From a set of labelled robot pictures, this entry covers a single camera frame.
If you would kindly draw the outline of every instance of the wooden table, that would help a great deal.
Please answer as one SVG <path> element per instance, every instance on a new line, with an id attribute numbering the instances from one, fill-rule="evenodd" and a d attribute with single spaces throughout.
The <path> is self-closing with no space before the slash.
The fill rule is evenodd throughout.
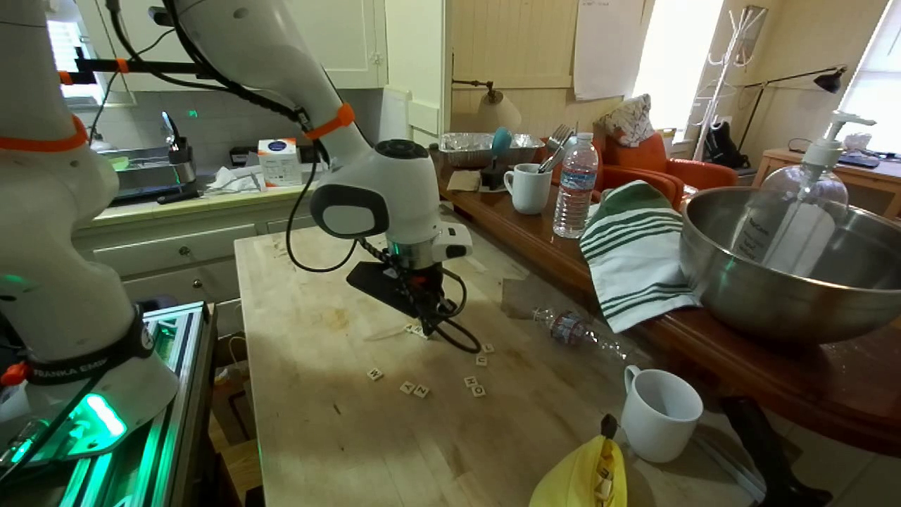
<path id="1" fill-rule="evenodd" d="M 346 250 L 311 228 L 291 246 L 308 266 Z M 407 332 L 410 318 L 342 283 L 348 267 L 291 267 L 280 236 L 238 239 L 237 267 L 266 505 L 525 505 L 619 412 L 622 363 L 559 350 L 525 318 L 529 302 L 576 305 L 479 235 L 474 253 L 448 267 L 470 288 L 459 322 L 496 350 L 486 366 Z M 466 376 L 486 398 L 470 395 Z M 404 381 L 429 395 L 403 395 Z M 748 505 L 697 448 L 628 474 L 634 505 Z"/>
<path id="2" fill-rule="evenodd" d="M 448 198 L 484 236 L 515 250 L 576 302 L 596 302 L 576 242 L 550 236 L 548 211 L 521 217 L 504 195 Z M 708 371 L 722 393 L 755 398 L 815 433 L 901 456 L 901 322 L 804 352 L 748 342 L 703 309 L 679 309 L 638 331 L 674 362 Z"/>

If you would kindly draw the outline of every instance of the window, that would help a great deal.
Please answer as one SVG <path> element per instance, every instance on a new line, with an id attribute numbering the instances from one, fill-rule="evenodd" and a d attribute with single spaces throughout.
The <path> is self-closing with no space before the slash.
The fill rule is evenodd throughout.
<path id="1" fill-rule="evenodd" d="M 901 0 L 893 0 L 856 67 L 838 111 L 876 119 L 873 152 L 901 152 Z"/>
<path id="2" fill-rule="evenodd" d="M 650 94 L 650 124 L 683 135 L 722 0 L 656 0 L 634 94 Z"/>
<path id="3" fill-rule="evenodd" d="M 83 49 L 82 25 L 72 19 L 63 19 L 63 22 L 46 19 L 46 31 L 49 31 L 56 70 L 77 70 L 75 49 Z M 82 105 L 82 101 L 96 105 L 100 97 L 100 84 L 68 84 L 62 87 L 62 97 L 68 98 L 68 105 Z"/>

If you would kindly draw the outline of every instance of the plastic bottle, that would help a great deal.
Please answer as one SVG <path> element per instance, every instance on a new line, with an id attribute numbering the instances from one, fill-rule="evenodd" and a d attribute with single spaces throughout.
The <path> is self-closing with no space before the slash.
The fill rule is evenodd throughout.
<path id="1" fill-rule="evenodd" d="M 808 276 L 826 248 L 848 187 L 829 171 L 842 155 L 838 131 L 873 124 L 849 114 L 832 114 L 824 139 L 815 139 L 798 167 L 771 171 L 748 201 L 731 236 L 731 250 L 780 274 Z"/>
<path id="2" fill-rule="evenodd" d="M 565 239 L 580 239 L 591 207 L 593 179 L 596 179 L 596 149 L 591 132 L 572 135 L 563 149 L 563 176 L 555 207 L 555 235 Z"/>
<path id="3" fill-rule="evenodd" d="M 534 318 L 542 322 L 548 339 L 559 348 L 600 350 L 604 357 L 612 357 L 619 363 L 636 363 L 645 357 L 645 352 L 636 352 L 636 350 L 628 352 L 622 339 L 600 331 L 591 318 L 581 318 L 576 312 L 534 309 Z"/>

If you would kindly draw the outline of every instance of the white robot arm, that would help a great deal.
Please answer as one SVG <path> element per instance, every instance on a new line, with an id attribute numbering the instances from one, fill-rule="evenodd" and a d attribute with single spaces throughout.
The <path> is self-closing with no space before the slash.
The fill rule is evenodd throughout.
<path id="1" fill-rule="evenodd" d="M 90 393 L 124 431 L 82 443 L 77 456 L 152 419 L 177 381 L 149 352 L 118 276 L 70 246 L 72 228 L 111 201 L 115 179 L 59 97 L 41 7 L 4 0 L 0 8 L 0 312 L 31 357 L 28 383 L 0 398 L 0 452 L 21 419 Z M 186 52 L 218 81 L 296 117 L 325 146 L 335 171 L 311 195 L 315 224 L 346 239 L 387 239 L 390 260 L 353 271 L 351 283 L 420 318 L 442 305 L 438 262 L 466 253 L 470 239 L 466 228 L 438 221 L 428 152 L 410 142 L 376 149 L 363 142 L 277 0 L 165 0 L 165 8 Z M 425 302 L 403 302 L 410 297 L 404 276 L 428 280 Z"/>

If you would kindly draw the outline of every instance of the green striped towel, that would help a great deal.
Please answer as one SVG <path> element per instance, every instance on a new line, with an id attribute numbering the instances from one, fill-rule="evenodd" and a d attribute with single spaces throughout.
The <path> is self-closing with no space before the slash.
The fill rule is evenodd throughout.
<path id="1" fill-rule="evenodd" d="M 645 181 L 612 188 L 580 239 L 600 312 L 612 332 L 697 307 L 679 267 L 680 214 Z"/>

